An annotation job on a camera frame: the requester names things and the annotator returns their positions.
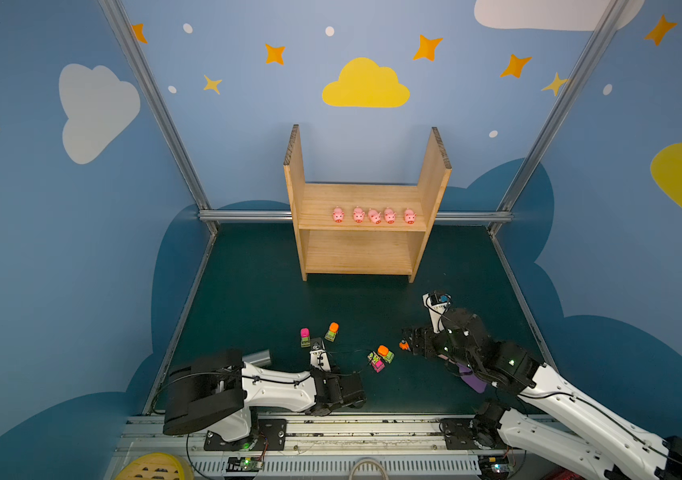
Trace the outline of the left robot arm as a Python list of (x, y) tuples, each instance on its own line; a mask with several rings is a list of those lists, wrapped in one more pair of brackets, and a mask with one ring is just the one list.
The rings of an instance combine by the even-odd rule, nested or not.
[(180, 436), (208, 429), (235, 443), (256, 435), (256, 407), (326, 416), (365, 404), (361, 376), (342, 373), (323, 343), (310, 347), (309, 359), (308, 370), (289, 373), (260, 367), (229, 349), (172, 370), (164, 389), (163, 433)]

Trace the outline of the pink cab green truck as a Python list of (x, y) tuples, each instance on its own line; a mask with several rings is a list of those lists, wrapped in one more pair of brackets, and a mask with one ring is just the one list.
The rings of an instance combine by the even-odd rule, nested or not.
[(302, 328), (300, 330), (300, 345), (302, 348), (311, 347), (311, 334), (308, 328)]

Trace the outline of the orange cab green truck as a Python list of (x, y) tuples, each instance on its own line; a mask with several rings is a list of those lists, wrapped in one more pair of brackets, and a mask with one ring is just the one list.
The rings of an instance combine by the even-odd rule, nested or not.
[(338, 331), (339, 331), (339, 324), (336, 322), (332, 322), (328, 327), (328, 330), (324, 336), (324, 339), (329, 341), (329, 342), (334, 342), (336, 340)]

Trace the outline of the pink pig toy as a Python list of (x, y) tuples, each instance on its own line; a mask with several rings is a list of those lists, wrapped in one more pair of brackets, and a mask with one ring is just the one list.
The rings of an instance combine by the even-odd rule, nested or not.
[(341, 207), (333, 209), (332, 218), (335, 223), (341, 224), (345, 219), (345, 211)]
[(414, 224), (416, 221), (416, 213), (413, 209), (407, 208), (404, 211), (403, 219), (407, 224)]
[(356, 223), (362, 223), (365, 219), (365, 212), (361, 207), (356, 207), (353, 210), (353, 220)]
[(384, 214), (384, 221), (385, 221), (387, 224), (392, 225), (392, 224), (395, 223), (396, 218), (397, 218), (397, 215), (396, 215), (396, 212), (395, 212), (394, 209), (392, 209), (392, 208), (386, 208), (386, 209), (384, 210), (383, 214)]
[(369, 209), (368, 219), (371, 223), (378, 225), (382, 222), (382, 213), (375, 209)]

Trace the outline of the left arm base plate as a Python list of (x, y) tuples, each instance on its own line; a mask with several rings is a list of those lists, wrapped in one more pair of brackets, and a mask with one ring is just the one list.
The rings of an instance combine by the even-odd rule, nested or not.
[(258, 418), (251, 421), (248, 433), (237, 440), (225, 440), (209, 429), (203, 449), (214, 452), (244, 452), (266, 449), (283, 451), (287, 437), (287, 421), (279, 418)]

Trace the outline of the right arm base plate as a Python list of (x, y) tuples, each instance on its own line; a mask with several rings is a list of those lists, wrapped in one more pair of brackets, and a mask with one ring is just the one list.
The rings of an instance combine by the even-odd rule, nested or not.
[(497, 447), (496, 431), (475, 418), (443, 418), (439, 420), (439, 429), (448, 450), (490, 450)]

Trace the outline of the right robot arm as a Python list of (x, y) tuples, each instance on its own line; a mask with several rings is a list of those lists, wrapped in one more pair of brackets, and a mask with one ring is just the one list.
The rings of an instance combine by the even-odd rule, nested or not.
[(496, 341), (481, 318), (454, 308), (445, 294), (427, 294), (430, 325), (403, 334), (410, 351), (439, 358), (459, 371), (535, 407), (563, 430), (495, 400), (470, 424), (484, 448), (522, 449), (584, 479), (682, 479), (682, 439), (662, 438), (604, 407), (511, 341)]

